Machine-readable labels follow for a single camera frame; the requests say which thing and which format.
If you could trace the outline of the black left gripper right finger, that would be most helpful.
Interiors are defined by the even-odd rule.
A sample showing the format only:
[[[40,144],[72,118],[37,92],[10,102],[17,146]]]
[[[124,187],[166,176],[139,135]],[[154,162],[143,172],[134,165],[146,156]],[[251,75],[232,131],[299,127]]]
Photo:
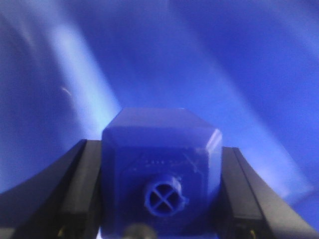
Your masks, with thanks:
[[[256,173],[241,151],[222,150],[222,239],[317,239],[318,232]]]

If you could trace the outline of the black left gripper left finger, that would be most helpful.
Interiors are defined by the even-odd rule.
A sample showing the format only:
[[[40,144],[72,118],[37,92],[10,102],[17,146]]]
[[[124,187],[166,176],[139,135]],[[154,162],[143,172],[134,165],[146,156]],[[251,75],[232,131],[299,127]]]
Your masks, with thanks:
[[[1,193],[2,239],[95,239],[101,224],[101,141],[83,139]]]

